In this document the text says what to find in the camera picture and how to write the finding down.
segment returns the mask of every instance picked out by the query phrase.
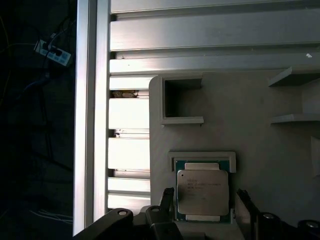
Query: metal groove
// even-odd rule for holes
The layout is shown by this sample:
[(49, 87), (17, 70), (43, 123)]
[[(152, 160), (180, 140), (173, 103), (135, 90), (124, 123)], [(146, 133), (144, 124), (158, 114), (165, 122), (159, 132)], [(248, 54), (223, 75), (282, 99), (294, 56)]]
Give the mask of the metal groove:
[(308, 5), (316, 4), (315, 0), (112, 0), (111, 12), (113, 14), (121, 13), (139, 13), (139, 12), (155, 12), (161, 10), (176, 9), (198, 9), (220, 6), (241, 6), (241, 5), (261, 5), (271, 4), (280, 5), (287, 4), (289, 6), (295, 4)]
[(150, 180), (132, 178), (108, 178), (108, 190), (113, 193), (150, 193)]
[(110, 61), (112, 75), (210, 73), (232, 70), (287, 69), (291, 66), (317, 66), (320, 53), (268, 53), (218, 56), (183, 56), (143, 59), (114, 59)]
[(110, 50), (317, 44), (320, 28), (310, 23), (318, 22), (319, 13), (316, 8), (115, 21), (110, 25)]
[(96, 79), (94, 106), (94, 190), (93, 220), (108, 211), (108, 122), (109, 60), (110, 60), (110, 0), (97, 0)]

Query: aluminum profile frame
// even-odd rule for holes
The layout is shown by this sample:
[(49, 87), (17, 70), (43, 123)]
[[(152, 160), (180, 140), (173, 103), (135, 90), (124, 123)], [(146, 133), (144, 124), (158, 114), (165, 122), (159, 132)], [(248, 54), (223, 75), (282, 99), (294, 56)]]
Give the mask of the aluminum profile frame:
[(93, 222), (97, 1), (77, 6), (73, 235)]

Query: white panel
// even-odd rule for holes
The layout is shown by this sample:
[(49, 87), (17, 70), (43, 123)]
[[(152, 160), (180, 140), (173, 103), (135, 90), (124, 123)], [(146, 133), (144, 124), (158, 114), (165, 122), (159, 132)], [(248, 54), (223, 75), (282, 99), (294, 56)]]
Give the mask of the white panel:
[(108, 178), (109, 192), (150, 193), (150, 180), (132, 178)]
[(150, 140), (109, 138), (109, 169), (150, 169)]
[(150, 205), (149, 194), (129, 194), (115, 193), (108, 194), (108, 208), (124, 208), (133, 211), (133, 214), (138, 214), (142, 207)]
[(109, 129), (148, 129), (149, 99), (111, 98)]
[(181, 9), (223, 5), (243, 5), (274, 2), (298, 2), (301, 0), (112, 0), (111, 12), (138, 12), (162, 9)]
[(112, 76), (110, 90), (149, 89), (149, 83), (156, 75)]
[(298, 9), (114, 21), (110, 50), (318, 43), (320, 28), (310, 23), (319, 20), (319, 13)]

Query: cable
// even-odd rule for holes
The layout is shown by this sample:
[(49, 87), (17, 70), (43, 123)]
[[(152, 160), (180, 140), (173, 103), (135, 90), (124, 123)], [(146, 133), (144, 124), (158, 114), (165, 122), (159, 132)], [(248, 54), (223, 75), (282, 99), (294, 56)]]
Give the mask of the cable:
[(0, 219), (2, 219), (7, 214), (8, 211), (9, 211), (9, 208), (1, 214)]
[(56, 220), (56, 221), (63, 222), (63, 223), (66, 223), (66, 224), (72, 224), (72, 222), (64, 221), (62, 219), (53, 218), (53, 217), (49, 217), (49, 216), (43, 216), (43, 215), (35, 213), (34, 211), (31, 211), (31, 210), (29, 210), (29, 212), (34, 214), (34, 215), (36, 215), (36, 216), (38, 216), (38, 217), (41, 217), (41, 218)]
[[(4, 34), (5, 34), (5, 38), (6, 38), (6, 45), (7, 45), (7, 50), (8, 50), (9, 58), (11, 59), (11, 58), (12, 58), (12, 55), (11, 55), (11, 50), (10, 50), (10, 47), (9, 47), (10, 44), (9, 44), (8, 33), (7, 33), (7, 30), (6, 30), (4, 21), (3, 21), (3, 19), (2, 19), (1, 16), (0, 16), (0, 22), (1, 22), (1, 25), (2, 25), (2, 28), (3, 28)], [(11, 76), (11, 68), (10, 68), (10, 70), (9, 70), (8, 77), (6, 78), (6, 81), (5, 81), (5, 84), (4, 84), (2, 97), (1, 97), (1, 99), (0, 99), (0, 107), (2, 106), (2, 103), (3, 103), (4, 98), (5, 98), (5, 95), (6, 95), (7, 86), (8, 86), (8, 82), (9, 82), (10, 76)]]
[[(2, 17), (0, 16), (0, 22), (1, 22), (1, 25), (2, 25), (2, 28), (3, 28), (3, 31), (4, 31), (4, 35), (5, 35), (5, 39), (6, 39), (6, 45), (9, 47), (10, 44), (9, 44), (9, 38), (8, 38), (8, 33), (7, 33), (7, 30), (6, 30), (6, 27), (5, 27), (5, 24), (4, 24), (4, 21), (2, 19)], [(8, 48), (8, 54), (9, 54), (9, 57), (11, 58), (11, 51), (10, 51), (10, 48)]]
[(41, 209), (41, 211), (43, 211), (43, 212), (40, 212), (40, 211), (39, 211), (39, 213), (42, 213), (42, 214), (48, 214), (48, 215), (52, 215), (52, 216), (60, 216), (60, 217), (65, 217), (65, 218), (73, 219), (73, 217), (72, 217), (72, 216), (67, 216), (67, 215), (63, 215), (63, 214), (52, 213), (52, 212), (48, 212), (48, 211), (46, 211), (46, 210), (44, 210), (44, 209)]
[(11, 48), (12, 46), (17, 46), (17, 45), (34, 46), (35, 44), (34, 44), (34, 43), (24, 43), (24, 42), (22, 42), (22, 43), (12, 43), (12, 44), (10, 44), (9, 46), (7, 46), (6, 48), (2, 49), (2, 50), (0, 51), (0, 54), (4, 53), (8, 48)]
[(62, 222), (66, 222), (66, 223), (73, 223), (74, 221), (72, 219), (61, 219), (60, 217), (53, 215), (53, 214), (47, 214), (45, 212), (41, 212), (39, 211), (40, 214), (45, 214), (45, 215), (49, 215), (50, 217), (56, 218), (58, 220), (61, 220)]
[(52, 44), (54, 43), (54, 41), (57, 39), (57, 37), (59, 37), (61, 34), (63, 34), (65, 31), (67, 31), (69, 28), (71, 28), (71, 26), (76, 22), (76, 20), (74, 20), (67, 28), (63, 29), (62, 31), (60, 31), (57, 34), (52, 34), (51, 35), (51, 39), (47, 42), (47, 46), (48, 46), (48, 50), (50, 51)]

